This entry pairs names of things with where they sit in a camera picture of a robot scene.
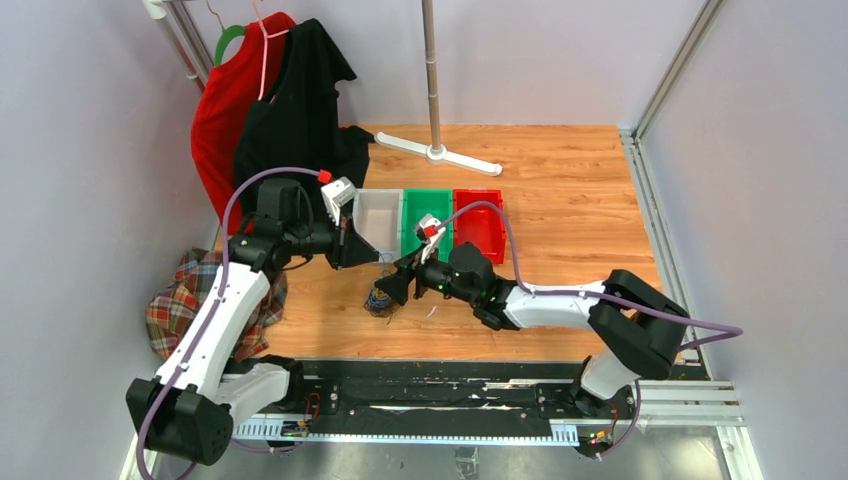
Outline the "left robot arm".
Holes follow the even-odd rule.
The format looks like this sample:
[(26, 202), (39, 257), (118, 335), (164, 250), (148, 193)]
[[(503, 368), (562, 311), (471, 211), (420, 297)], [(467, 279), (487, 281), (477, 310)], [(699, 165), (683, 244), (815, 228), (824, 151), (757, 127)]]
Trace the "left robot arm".
[(355, 230), (357, 194), (345, 177), (312, 171), (326, 219), (314, 213), (295, 167), (254, 176), (257, 210), (244, 218), (223, 252), (211, 291), (174, 353), (145, 380), (135, 379), (126, 403), (137, 431), (136, 460), (146, 451), (212, 465), (236, 427), (274, 405), (301, 411), (308, 397), (302, 364), (266, 355), (233, 380), (222, 376), (252, 313), (293, 257), (326, 258), (334, 269), (374, 262), (378, 251)]

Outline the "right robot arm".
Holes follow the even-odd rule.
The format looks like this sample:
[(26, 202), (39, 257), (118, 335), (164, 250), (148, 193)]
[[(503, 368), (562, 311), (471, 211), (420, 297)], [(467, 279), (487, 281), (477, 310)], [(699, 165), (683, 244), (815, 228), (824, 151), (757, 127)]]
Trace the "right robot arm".
[(418, 249), (394, 267), (374, 285), (399, 305), (434, 291), (467, 303), (473, 316), (495, 331), (557, 327), (594, 332), (604, 348), (583, 362), (566, 397), (587, 417), (601, 414), (637, 380), (668, 379), (686, 330), (687, 313), (627, 270), (578, 286), (533, 286), (497, 275), (471, 243), (454, 248), (446, 261)]

